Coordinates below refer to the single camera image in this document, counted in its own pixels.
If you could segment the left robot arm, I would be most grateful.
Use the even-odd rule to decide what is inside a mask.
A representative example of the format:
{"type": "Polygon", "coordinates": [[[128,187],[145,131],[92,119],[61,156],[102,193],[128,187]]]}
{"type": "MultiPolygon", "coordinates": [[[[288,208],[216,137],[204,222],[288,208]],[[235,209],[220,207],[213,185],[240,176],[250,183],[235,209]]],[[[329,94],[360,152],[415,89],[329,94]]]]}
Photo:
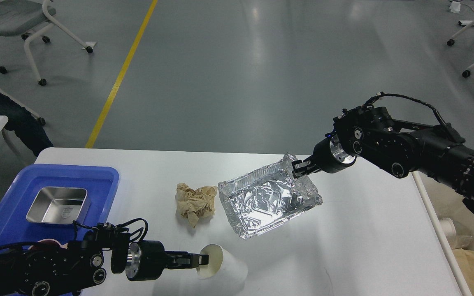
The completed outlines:
{"type": "Polygon", "coordinates": [[[167,251],[158,240],[145,240],[149,229],[131,233],[129,226],[98,223],[88,226],[73,221],[74,231],[86,229],[81,240],[73,238],[66,247],[59,244],[18,242],[0,246],[0,296],[80,295],[81,291],[102,284],[107,278],[104,253],[111,252],[112,273],[125,273],[131,282],[158,279],[165,269],[199,268],[209,264],[209,255],[167,251]]]}

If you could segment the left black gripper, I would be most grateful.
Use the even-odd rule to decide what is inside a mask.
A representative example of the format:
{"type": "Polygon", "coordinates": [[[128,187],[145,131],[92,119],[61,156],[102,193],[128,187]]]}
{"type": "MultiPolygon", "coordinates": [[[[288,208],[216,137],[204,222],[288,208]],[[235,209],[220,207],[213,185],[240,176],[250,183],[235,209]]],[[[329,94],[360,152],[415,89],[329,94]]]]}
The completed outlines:
{"type": "Polygon", "coordinates": [[[198,268],[209,264],[208,254],[165,252],[158,240],[133,242],[128,249],[125,275],[129,281],[158,279],[163,270],[198,268]]]}

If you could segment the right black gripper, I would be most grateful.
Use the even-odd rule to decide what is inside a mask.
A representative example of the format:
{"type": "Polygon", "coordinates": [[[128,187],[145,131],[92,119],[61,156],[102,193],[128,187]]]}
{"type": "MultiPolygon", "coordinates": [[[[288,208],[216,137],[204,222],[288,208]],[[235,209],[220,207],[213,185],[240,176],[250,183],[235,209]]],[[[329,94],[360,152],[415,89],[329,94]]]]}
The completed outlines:
{"type": "Polygon", "coordinates": [[[300,178],[313,173],[337,173],[356,162],[357,157],[346,153],[337,136],[327,137],[314,146],[311,160],[293,161],[293,177],[300,178]]]}

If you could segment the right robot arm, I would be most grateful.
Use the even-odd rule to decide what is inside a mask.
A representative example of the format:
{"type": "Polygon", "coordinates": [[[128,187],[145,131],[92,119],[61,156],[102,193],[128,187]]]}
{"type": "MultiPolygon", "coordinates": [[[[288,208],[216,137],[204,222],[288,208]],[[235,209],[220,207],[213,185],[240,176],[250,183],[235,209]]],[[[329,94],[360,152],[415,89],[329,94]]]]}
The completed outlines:
{"type": "Polygon", "coordinates": [[[395,178],[419,171],[463,196],[474,215],[474,150],[431,104],[410,96],[379,92],[361,106],[342,109],[333,119],[333,130],[316,144],[304,160],[292,162],[294,178],[324,171],[337,173],[360,157],[395,178]],[[374,104],[396,97],[433,111],[437,125],[393,119],[385,107],[374,104]]]}

